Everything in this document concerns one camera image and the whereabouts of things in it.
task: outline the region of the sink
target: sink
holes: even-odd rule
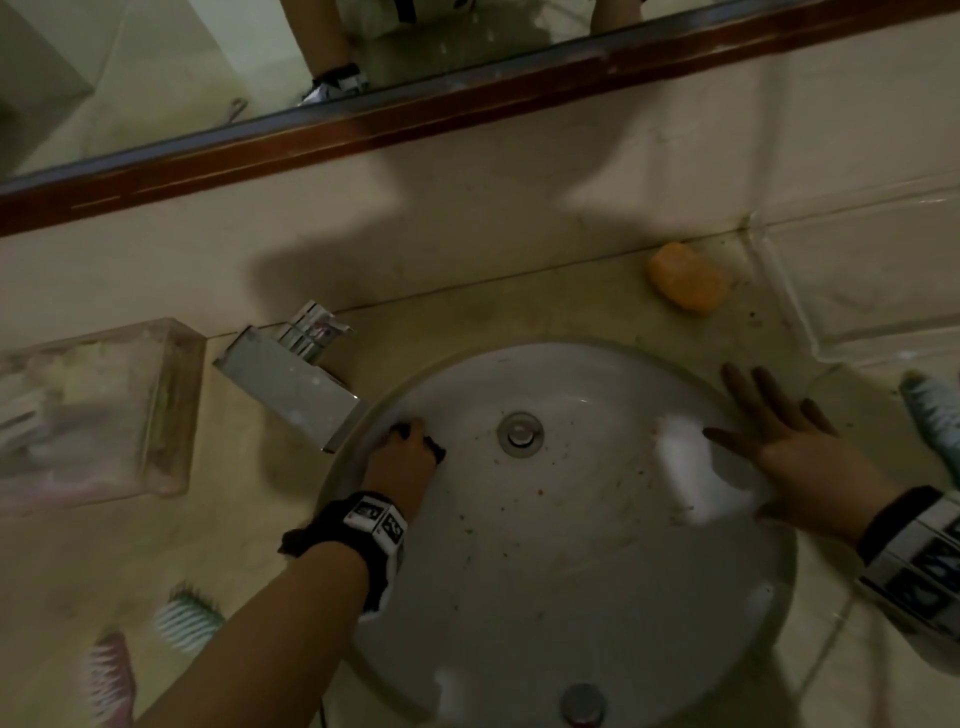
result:
[[[793,540],[752,519],[759,473],[700,434],[737,427],[704,383],[602,344],[460,358],[371,413],[324,491],[356,490],[413,416],[447,457],[389,607],[355,636],[400,704],[465,728],[563,726],[561,697],[586,683],[605,728],[637,728],[769,646]]]

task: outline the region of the clear plastic box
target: clear plastic box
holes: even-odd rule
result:
[[[749,239],[817,359],[960,349],[960,174],[763,209]]]
[[[0,352],[0,514],[184,493],[205,346],[161,319]]]

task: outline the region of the countertop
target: countertop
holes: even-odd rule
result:
[[[731,360],[770,367],[818,400],[846,437],[904,484],[947,486],[896,392],[901,365],[851,369],[813,360],[735,233],[694,243],[736,278],[707,318],[687,316],[644,281],[649,252],[492,280],[348,311],[356,331],[321,363],[368,402],[444,359],[536,338],[594,337],[646,350],[719,388]],[[323,292],[317,291],[318,300]],[[212,361],[231,340],[212,339]],[[955,376],[960,354],[923,368]],[[207,366],[189,493],[136,497],[0,522],[0,722],[92,725],[80,660],[107,626],[127,635],[142,712],[189,658],[153,615],[180,582],[232,614],[283,569],[280,534],[306,519],[333,456]],[[769,659],[679,724],[818,728],[952,726],[960,686],[914,655],[852,587],[857,562],[799,538],[793,604]],[[333,728],[406,726],[344,665],[326,697]]]

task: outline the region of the orange soap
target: orange soap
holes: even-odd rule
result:
[[[708,314],[730,295],[716,263],[683,243],[667,243],[647,262],[647,278],[684,311]]]

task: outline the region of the mirror frame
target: mirror frame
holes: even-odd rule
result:
[[[960,10],[960,0],[732,0],[332,104],[0,182],[0,236],[251,180],[633,85]]]

